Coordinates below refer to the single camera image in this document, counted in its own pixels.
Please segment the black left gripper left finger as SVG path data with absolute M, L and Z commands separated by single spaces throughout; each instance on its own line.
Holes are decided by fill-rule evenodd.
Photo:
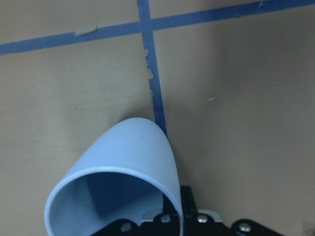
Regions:
M 119 219 L 93 233 L 94 236 L 178 236 L 179 234 L 179 214 L 165 195 L 161 212 L 147 213 L 139 225 L 129 219 Z

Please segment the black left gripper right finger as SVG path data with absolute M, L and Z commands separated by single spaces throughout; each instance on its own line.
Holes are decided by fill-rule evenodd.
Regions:
M 230 227 L 226 226 L 218 214 L 198 209 L 192 188 L 180 187 L 182 209 L 184 214 L 185 236 L 279 236 L 273 231 L 255 221 L 240 219 Z

